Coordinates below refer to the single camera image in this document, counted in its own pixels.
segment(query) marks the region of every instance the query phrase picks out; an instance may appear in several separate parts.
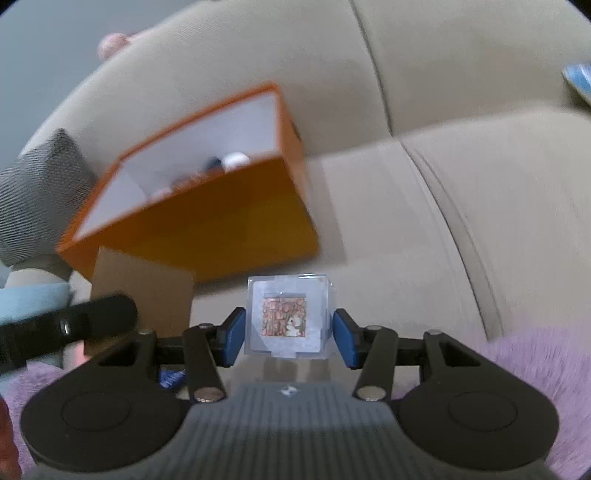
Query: black circular pad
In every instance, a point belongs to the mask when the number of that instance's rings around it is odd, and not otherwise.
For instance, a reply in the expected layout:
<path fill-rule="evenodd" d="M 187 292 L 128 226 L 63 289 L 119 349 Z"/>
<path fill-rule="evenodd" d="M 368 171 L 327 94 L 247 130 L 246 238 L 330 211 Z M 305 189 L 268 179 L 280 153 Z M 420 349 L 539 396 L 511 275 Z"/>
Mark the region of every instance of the black circular pad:
<path fill-rule="evenodd" d="M 86 393 L 72 398 L 61 413 L 64 421 L 76 430 L 101 432 L 123 423 L 131 412 L 129 401 L 116 393 Z"/>
<path fill-rule="evenodd" d="M 37 463 L 104 472 L 162 448 L 188 409 L 189 402 L 133 368 L 89 368 L 89 374 L 66 375 L 34 396 L 23 409 L 21 431 Z"/>
<path fill-rule="evenodd" d="M 400 401 L 398 421 L 434 457 L 483 471 L 544 458 L 558 432 L 550 400 L 500 368 L 445 368 Z"/>
<path fill-rule="evenodd" d="M 450 400 L 447 411 L 462 427 L 480 432 L 504 429 L 517 417 L 511 400 L 489 392 L 460 393 Z"/>

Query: couch cushion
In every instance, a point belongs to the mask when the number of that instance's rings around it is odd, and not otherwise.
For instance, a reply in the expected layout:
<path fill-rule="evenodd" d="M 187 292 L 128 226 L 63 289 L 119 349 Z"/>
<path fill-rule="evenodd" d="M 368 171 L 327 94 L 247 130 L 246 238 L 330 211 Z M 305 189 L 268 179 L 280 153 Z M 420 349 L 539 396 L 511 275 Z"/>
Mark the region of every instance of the couch cushion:
<path fill-rule="evenodd" d="M 25 150 L 65 128 L 93 169 L 185 115 L 267 80 L 284 90 L 309 153 L 388 136 L 348 0 L 197 2 L 88 77 Z"/>
<path fill-rule="evenodd" d="M 437 327 L 470 345 L 485 340 L 446 223 L 398 141 L 312 159 L 309 170 L 322 253 L 266 273 L 328 274 L 336 305 L 361 325 L 377 323 L 416 337 Z M 240 305 L 246 305 L 246 277 L 200 286 L 192 324 L 220 323 Z M 223 375 L 233 384 L 330 377 L 351 387 L 356 378 L 337 355 L 329 362 L 240 357 L 239 365 Z"/>
<path fill-rule="evenodd" d="M 591 118 L 536 109 L 403 138 L 450 226 L 489 336 L 591 341 Z"/>
<path fill-rule="evenodd" d="M 44 285 L 48 283 L 65 283 L 63 278 L 45 270 L 45 268 L 23 268 L 11 271 L 6 280 L 5 288 L 25 287 L 28 285 Z"/>
<path fill-rule="evenodd" d="M 560 70 L 588 61 L 591 25 L 567 0 L 354 0 L 394 133 L 563 105 Z"/>

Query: orange box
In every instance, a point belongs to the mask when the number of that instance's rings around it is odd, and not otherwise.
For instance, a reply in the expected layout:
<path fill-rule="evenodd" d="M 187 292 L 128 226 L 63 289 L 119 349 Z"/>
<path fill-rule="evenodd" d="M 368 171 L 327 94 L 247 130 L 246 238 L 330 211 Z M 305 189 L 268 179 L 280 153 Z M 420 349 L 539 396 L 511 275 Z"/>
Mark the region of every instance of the orange box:
<path fill-rule="evenodd" d="M 195 178 L 212 157 L 235 151 L 251 162 Z M 57 251 L 86 278 L 105 246 L 192 270 L 200 282 L 311 257 L 319 245 L 306 187 L 301 141 L 279 87 L 268 83 L 121 155 Z"/>

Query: gray textured pillow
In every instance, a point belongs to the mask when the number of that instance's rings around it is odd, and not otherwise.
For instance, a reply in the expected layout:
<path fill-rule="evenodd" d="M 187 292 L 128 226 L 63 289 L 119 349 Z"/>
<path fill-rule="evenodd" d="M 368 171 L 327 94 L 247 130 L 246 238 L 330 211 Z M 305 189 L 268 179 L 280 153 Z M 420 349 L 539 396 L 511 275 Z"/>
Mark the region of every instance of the gray textured pillow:
<path fill-rule="evenodd" d="M 63 129 L 0 172 L 0 260 L 52 254 L 96 176 Z"/>

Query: cardboard piece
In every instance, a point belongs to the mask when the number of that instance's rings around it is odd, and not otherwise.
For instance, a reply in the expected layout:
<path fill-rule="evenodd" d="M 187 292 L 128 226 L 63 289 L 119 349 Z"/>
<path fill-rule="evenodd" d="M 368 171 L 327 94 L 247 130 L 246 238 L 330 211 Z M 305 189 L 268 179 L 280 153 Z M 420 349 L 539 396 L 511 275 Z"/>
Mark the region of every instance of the cardboard piece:
<path fill-rule="evenodd" d="M 138 309 L 138 329 L 151 329 L 159 337 L 178 336 L 189 327 L 194 275 L 105 247 L 99 249 L 91 299 L 124 293 Z M 121 337 L 85 342 L 84 353 L 96 355 Z"/>

